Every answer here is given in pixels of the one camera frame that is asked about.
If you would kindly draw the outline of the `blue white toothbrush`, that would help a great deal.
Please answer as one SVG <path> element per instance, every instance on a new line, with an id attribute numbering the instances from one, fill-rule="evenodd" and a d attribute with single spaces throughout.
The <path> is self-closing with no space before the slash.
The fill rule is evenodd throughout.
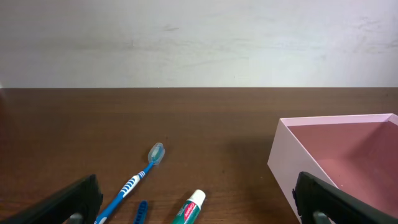
<path id="1" fill-rule="evenodd" d="M 124 198 L 135 188 L 135 186 L 149 173 L 153 166 L 159 165 L 165 155 L 164 145 L 160 142 L 156 143 L 148 154 L 149 164 L 138 174 L 132 176 L 119 191 L 115 199 L 96 217 L 94 224 L 104 224 L 112 215 L 118 205 Z"/>

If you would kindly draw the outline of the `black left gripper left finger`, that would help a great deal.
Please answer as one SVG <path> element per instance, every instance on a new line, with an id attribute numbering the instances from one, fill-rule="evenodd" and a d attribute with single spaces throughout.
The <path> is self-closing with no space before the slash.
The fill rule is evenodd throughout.
<path id="1" fill-rule="evenodd" d="M 100 211 L 103 194 L 96 175 L 91 174 L 55 192 L 37 204 L 2 220 L 3 224 L 63 223 L 81 215 L 82 223 L 93 223 Z"/>

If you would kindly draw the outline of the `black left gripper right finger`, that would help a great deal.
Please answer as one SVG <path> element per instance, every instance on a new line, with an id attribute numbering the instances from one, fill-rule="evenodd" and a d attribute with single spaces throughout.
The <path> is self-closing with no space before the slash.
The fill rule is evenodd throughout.
<path id="1" fill-rule="evenodd" d="M 390 216 L 308 172 L 300 172 L 292 190 L 302 223 L 397 224 Z"/>

